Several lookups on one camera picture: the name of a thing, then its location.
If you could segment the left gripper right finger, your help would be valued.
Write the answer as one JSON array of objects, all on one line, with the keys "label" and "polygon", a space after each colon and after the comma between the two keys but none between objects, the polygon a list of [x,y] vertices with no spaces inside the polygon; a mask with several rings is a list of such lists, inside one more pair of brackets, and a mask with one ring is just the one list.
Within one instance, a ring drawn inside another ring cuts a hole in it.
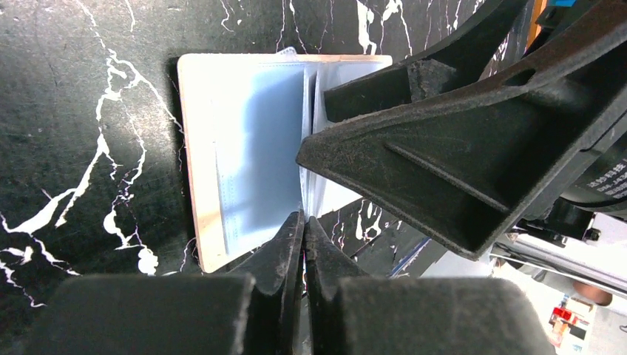
[{"label": "left gripper right finger", "polygon": [[315,354],[553,354],[522,290],[498,278],[373,277],[315,217],[303,247]]}]

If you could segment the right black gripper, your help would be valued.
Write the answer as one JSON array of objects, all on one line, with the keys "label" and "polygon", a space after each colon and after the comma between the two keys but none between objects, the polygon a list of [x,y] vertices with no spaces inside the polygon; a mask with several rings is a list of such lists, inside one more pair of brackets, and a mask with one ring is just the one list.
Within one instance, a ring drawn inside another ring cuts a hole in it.
[{"label": "right black gripper", "polygon": [[596,214],[626,221],[626,3],[583,9],[488,78],[331,122],[297,163],[472,260],[516,223],[598,241]]}]

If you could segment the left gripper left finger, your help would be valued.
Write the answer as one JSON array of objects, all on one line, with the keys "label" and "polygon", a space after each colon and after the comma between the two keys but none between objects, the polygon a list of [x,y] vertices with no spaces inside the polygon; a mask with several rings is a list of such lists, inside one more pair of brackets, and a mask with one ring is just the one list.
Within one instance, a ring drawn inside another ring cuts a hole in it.
[{"label": "left gripper left finger", "polygon": [[305,216],[226,272],[96,275],[60,285],[27,354],[292,354]]}]

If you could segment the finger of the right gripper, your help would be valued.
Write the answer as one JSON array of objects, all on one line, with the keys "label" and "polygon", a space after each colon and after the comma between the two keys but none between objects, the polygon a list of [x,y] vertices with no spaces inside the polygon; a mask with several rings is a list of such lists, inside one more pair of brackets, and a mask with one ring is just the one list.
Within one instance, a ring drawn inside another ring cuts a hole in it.
[{"label": "finger of the right gripper", "polygon": [[457,30],[421,53],[324,93],[327,118],[349,118],[411,104],[475,83],[526,2],[485,1]]}]

